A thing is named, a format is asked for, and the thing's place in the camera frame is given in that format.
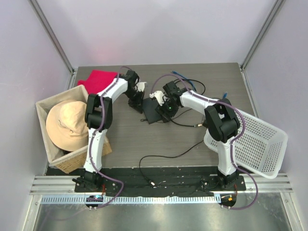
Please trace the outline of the black network switch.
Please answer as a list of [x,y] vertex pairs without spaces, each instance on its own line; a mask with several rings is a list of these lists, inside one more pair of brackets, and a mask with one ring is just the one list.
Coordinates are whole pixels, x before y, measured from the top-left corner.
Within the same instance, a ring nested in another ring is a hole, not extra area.
[[142,102],[142,109],[148,124],[153,124],[162,121],[162,116],[156,111],[159,106],[156,100],[146,98]]

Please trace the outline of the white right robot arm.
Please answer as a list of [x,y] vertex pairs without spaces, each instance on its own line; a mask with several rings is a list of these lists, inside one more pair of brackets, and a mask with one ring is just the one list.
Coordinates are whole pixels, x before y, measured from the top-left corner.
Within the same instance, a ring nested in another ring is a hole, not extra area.
[[240,122],[236,109],[228,99],[217,100],[205,97],[184,87],[180,89],[174,82],[163,86],[163,91],[150,93],[150,98],[157,101],[156,111],[165,120],[170,120],[180,107],[188,107],[205,116],[205,126],[218,147],[218,186],[223,190],[230,189],[235,180],[232,174],[236,172],[231,140],[238,135]]

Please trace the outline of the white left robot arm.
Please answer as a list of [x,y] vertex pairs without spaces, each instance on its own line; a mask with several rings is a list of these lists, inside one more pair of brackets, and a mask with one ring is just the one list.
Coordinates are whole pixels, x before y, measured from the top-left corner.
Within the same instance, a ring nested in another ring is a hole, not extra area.
[[95,176],[102,168],[102,151],[106,133],[113,121],[113,103],[122,94],[128,98],[128,105],[142,113],[145,82],[128,68],[125,74],[94,70],[84,82],[89,93],[85,122],[89,129],[87,157],[84,164],[86,187],[92,192],[102,188],[102,179]]

